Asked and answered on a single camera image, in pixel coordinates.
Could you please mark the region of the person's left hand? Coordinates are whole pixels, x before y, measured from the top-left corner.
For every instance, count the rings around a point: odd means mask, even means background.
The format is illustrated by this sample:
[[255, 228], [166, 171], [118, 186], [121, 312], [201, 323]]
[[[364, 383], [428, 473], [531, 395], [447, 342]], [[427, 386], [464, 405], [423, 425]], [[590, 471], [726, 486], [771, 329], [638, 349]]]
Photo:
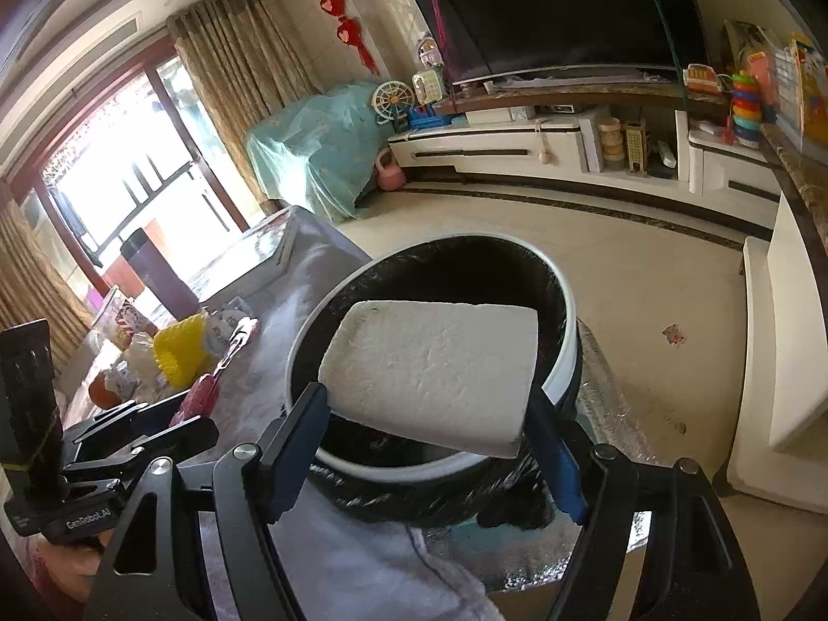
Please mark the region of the person's left hand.
[[38, 536], [34, 552], [37, 589], [46, 597], [61, 595], [76, 603], [85, 603], [112, 534], [112, 530], [98, 534], [93, 538], [93, 546], [56, 545]]

